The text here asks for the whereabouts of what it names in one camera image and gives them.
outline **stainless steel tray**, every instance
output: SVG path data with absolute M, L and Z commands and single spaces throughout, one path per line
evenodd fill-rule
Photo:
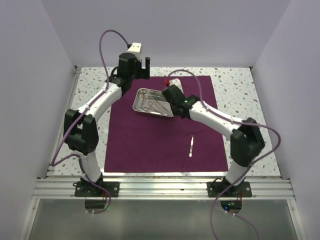
M 140 113 L 158 115 L 172 118 L 170 104 L 166 101 L 161 91 L 140 88 L 136 93 L 133 110 Z

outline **purple cloth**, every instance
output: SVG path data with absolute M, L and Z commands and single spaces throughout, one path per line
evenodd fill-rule
M 198 78 L 204 100 L 216 108 L 211 78 Z M 104 170 L 120 173 L 228 171 L 220 133 L 187 118 L 162 118 L 133 110 L 140 88 L 162 91 L 166 87 L 165 79 L 168 78 L 136 79 L 131 89 L 112 105 Z M 186 96 L 199 96 L 193 77 L 181 76 L 179 79 Z M 191 135 L 193 150 L 189 157 Z

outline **white robotic arm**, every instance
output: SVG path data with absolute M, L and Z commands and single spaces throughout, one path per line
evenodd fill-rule
M 232 117 L 204 102 L 207 109 L 209 108 L 211 111 L 231 121 L 224 120 L 209 112 L 197 96 L 185 97 L 180 88 L 174 84 L 163 90 L 162 94 L 166 101 L 170 103 L 173 115 L 203 123 L 221 133 L 227 141 L 230 141 L 230 155 L 233 161 L 228 173 L 222 180 L 225 188 L 244 175 L 252 160 L 265 147 L 265 142 L 258 127 L 233 123 L 256 123 L 254 119 L 243 120 Z M 235 188 L 243 182 L 244 178 L 245 176 L 235 182 L 230 192 L 235 191 Z
M 86 111 L 65 140 L 68 147 L 81 157 L 83 171 L 81 181 L 90 182 L 91 180 L 96 183 L 102 175 L 96 158 L 96 147 L 99 141 L 97 122 L 107 109 L 131 88 L 134 79 L 149 79 L 150 77 L 150 58 L 145 58 L 143 69 L 141 50 L 141 43 L 134 42 L 127 52 L 120 54 L 117 73 L 114 74 L 112 71 L 108 88 L 105 83 L 90 101 L 77 110 L 69 109 L 65 113 L 64 134 L 75 119 Z
M 89 103 L 102 94 L 86 112 L 86 115 L 91 115 L 97 123 L 107 109 L 122 96 L 121 87 L 117 86 L 116 84 L 110 82 L 107 91 L 106 87 L 107 84 L 105 83 L 102 89 L 89 102 L 77 109 L 78 112 L 80 114 L 83 113 L 85 109 L 88 108 Z M 84 154 L 78 150 L 75 150 L 74 153 L 81 156 L 82 159 L 82 167 L 85 172 L 85 174 L 82 173 L 82 178 L 88 181 L 86 177 L 87 175 L 95 183 L 101 176 L 101 171 L 96 157 L 96 149 L 87 154 Z

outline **metal bracket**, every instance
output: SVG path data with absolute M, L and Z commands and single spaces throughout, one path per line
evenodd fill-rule
M 96 184 L 104 189 L 106 189 L 112 198 L 117 198 L 119 195 L 119 189 L 120 189 L 120 183 L 118 181 L 103 181 L 102 178 L 100 178 Z M 80 181 L 75 182 L 73 184 L 75 187 L 74 196 L 75 197 L 104 197 L 104 192 L 91 185 L 90 182 L 80 179 Z
M 219 195 L 219 193 L 221 193 L 224 189 L 226 189 L 226 186 L 221 181 L 213 181 L 213 182 L 210 181 L 206 183 L 206 189 L 207 189 L 209 198 L 216 198 Z M 250 182 L 248 181 L 242 182 L 239 188 L 236 189 L 236 191 L 226 192 L 221 197 L 237 198 L 240 193 L 242 193 L 243 198 L 252 197 Z

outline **purple cable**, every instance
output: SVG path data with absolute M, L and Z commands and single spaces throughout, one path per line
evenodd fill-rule
M 198 77 L 197 77 L 195 74 L 193 74 L 191 71 L 185 70 L 185 69 L 174 70 L 174 71 L 172 71 L 172 72 L 169 73 L 168 77 L 170 77 L 172 74 L 177 73 L 177 72 L 185 72 L 185 73 L 188 73 L 188 74 L 190 74 L 191 76 L 193 76 L 193 77 L 195 78 L 195 80 L 196 80 L 196 82 L 197 82 L 197 84 L 198 84 L 198 87 L 199 87 L 199 94 L 200 94 L 201 104 L 203 105 L 203 107 L 204 107 L 206 110 L 208 110 L 208 112 L 212 113 L 213 115 L 215 115 L 215 116 L 217 116 L 217 117 L 219 117 L 219 118 L 221 118 L 221 119 L 223 119 L 223 120 L 225 120 L 225 121 L 228 121 L 228 122 L 230 122 L 230 123 L 233 123 L 233 124 L 239 124 L 239 125 L 245 125 L 245 126 L 253 126 L 253 127 L 266 128 L 266 129 L 271 130 L 272 132 L 274 132 L 274 133 L 277 135 L 277 137 L 278 137 L 278 142 L 277 142 L 277 144 L 275 145 L 274 148 L 272 148 L 270 151 L 268 151 L 267 153 L 263 154 L 262 156 L 258 157 L 256 160 L 254 160 L 254 161 L 251 163 L 251 165 L 246 169 L 246 171 L 245 171 L 237 180 L 235 180 L 233 183 L 231 183 L 225 190 L 223 190 L 223 191 L 214 199 L 214 202 L 213 202 L 213 204 L 212 204 L 212 206 L 211 206 L 211 209 L 210 209 L 210 226 L 211 226 L 211 230 L 212 230 L 212 233 L 213 233 L 214 237 L 215 237 L 217 240 L 219 240 L 219 237 L 218 237 L 218 235 L 217 235 L 217 233 L 216 233 L 216 230 L 215 230 L 215 228 L 214 228 L 213 219 L 212 219 L 214 207 L 215 207 L 215 205 L 217 204 L 218 199 L 219 199 L 226 191 L 228 191 L 235 183 L 237 183 L 239 180 L 241 180 L 241 179 L 249 172 L 249 170 L 251 169 L 251 167 L 252 167 L 255 163 L 257 163 L 257 162 L 260 161 L 261 159 L 263 159 L 263 158 L 265 158 L 266 156 L 268 156 L 268 155 L 270 155 L 271 153 L 273 153 L 273 152 L 279 147 L 279 145 L 280 145 L 280 143 L 281 143 L 281 136 L 280 136 L 280 134 L 279 134 L 275 129 L 273 129 L 272 127 L 266 126 L 266 125 L 264 125 L 264 124 L 241 122 L 241 121 L 233 121 L 233 120 L 230 120 L 230 119 L 227 118 L 227 117 L 224 117 L 224 116 L 222 116 L 222 115 L 220 115 L 220 114 L 212 111 L 210 108 L 208 108 L 208 106 L 205 104 L 205 102 L 204 102 L 204 100 L 203 100 L 202 87 L 201 87 L 201 83 L 200 83 Z M 240 215 L 237 215 L 237 214 L 236 214 L 235 216 L 237 216 L 238 218 L 240 218 L 240 219 L 246 221 L 247 223 L 249 223 L 249 224 L 253 227 L 254 231 L 256 232 L 257 239 L 260 240 L 260 234 L 259 234 L 259 232 L 258 232 L 258 229 L 254 226 L 254 224 L 253 224 L 252 222 L 250 222 L 248 219 L 246 219 L 246 218 L 243 217 L 243 216 L 240 216 Z
M 83 174 L 85 174 L 85 177 L 88 179 L 88 181 L 93 185 L 95 186 L 96 188 L 99 188 L 103 191 L 105 191 L 109 198 L 110 198 L 110 201 L 109 203 L 107 204 L 107 206 L 103 209 L 103 210 L 100 210 L 100 211 L 97 211 L 95 212 L 94 214 L 99 214 L 99 213 L 102 213 L 104 212 L 110 205 L 111 203 L 111 195 L 110 193 L 104 189 L 103 187 L 100 187 L 98 186 L 97 184 L 95 184 L 89 177 L 88 175 L 85 173 L 84 169 L 83 169 L 83 166 L 82 166 L 82 159 L 81 159 L 81 156 L 78 155 L 78 154 L 75 154 L 75 153 L 72 153 L 68 156 L 65 156 L 64 158 L 62 158 L 61 160 L 57 161 L 56 162 L 56 159 L 57 159 L 57 156 L 64 144 L 64 142 L 66 141 L 67 137 L 69 136 L 70 132 L 72 131 L 72 129 L 77 125 L 77 123 L 80 121 L 80 119 L 86 114 L 86 112 L 89 110 L 89 108 L 103 95 L 105 94 L 105 92 L 108 90 L 109 88 L 109 82 L 110 82 L 110 79 L 109 79 L 109 74 L 108 74 L 108 70 L 107 70 L 107 66 L 106 66 L 106 63 L 105 63 L 105 60 L 104 60 L 104 56 L 102 54 L 102 39 L 104 37 L 104 35 L 106 33 L 109 33 L 109 32 L 113 32 L 113 33 L 116 33 L 118 34 L 123 40 L 124 42 L 126 43 L 127 47 L 129 47 L 129 43 L 128 41 L 124 38 L 124 36 L 122 36 L 119 32 L 117 32 L 116 30 L 112 30 L 112 29 L 109 29 L 109 30 L 106 30 L 102 33 L 101 37 L 100 37 L 100 40 L 99 40 L 99 53 L 100 53 L 100 57 L 101 57 L 101 61 L 102 61 L 102 64 L 103 64 L 103 67 L 104 67 L 104 70 L 105 70 L 105 75 L 106 75 L 106 87 L 105 87 L 105 90 L 102 91 L 100 94 L 98 94 L 89 104 L 88 106 L 84 109 L 84 111 L 77 117 L 77 119 L 71 124 L 71 126 L 67 129 L 67 131 L 65 132 L 65 134 L 63 135 L 62 137 L 62 140 L 60 141 L 60 143 L 58 144 L 58 147 L 56 148 L 55 150 L 55 153 L 53 155 L 53 158 L 51 160 L 51 166 L 52 167 L 55 167 L 57 166 L 58 164 L 62 163 L 63 161 L 71 158 L 71 157 L 78 157 L 79 158 L 79 165 L 80 165 L 80 168 L 81 168 L 81 171 L 83 172 Z
M 102 39 L 104 38 L 104 35 L 105 35 L 106 33 L 109 33 L 109 32 L 118 34 L 118 35 L 123 39 L 123 41 L 125 42 L 126 46 L 129 47 L 129 43 L 128 43 L 128 41 L 125 39 L 125 37 L 122 36 L 122 34 L 119 33 L 119 32 L 116 31 L 116 30 L 112 30 L 112 29 L 105 30 L 105 31 L 101 34 L 101 37 L 100 37 L 100 40 L 99 40 L 99 53 L 100 53 L 100 58 L 101 58 L 101 61 L 102 61 L 102 65 L 103 65 L 104 70 L 105 70 L 105 75 L 106 75 L 106 88 L 105 88 L 105 89 L 108 89 L 108 87 L 109 87 L 109 81 L 110 81 L 110 80 L 109 80 L 109 74 L 108 74 L 108 71 L 107 71 L 107 66 L 106 66 L 106 63 L 105 63 L 105 59 L 104 59 L 104 56 L 103 56 L 103 54 L 102 54 L 102 48 L 101 48 L 101 46 L 102 46 Z

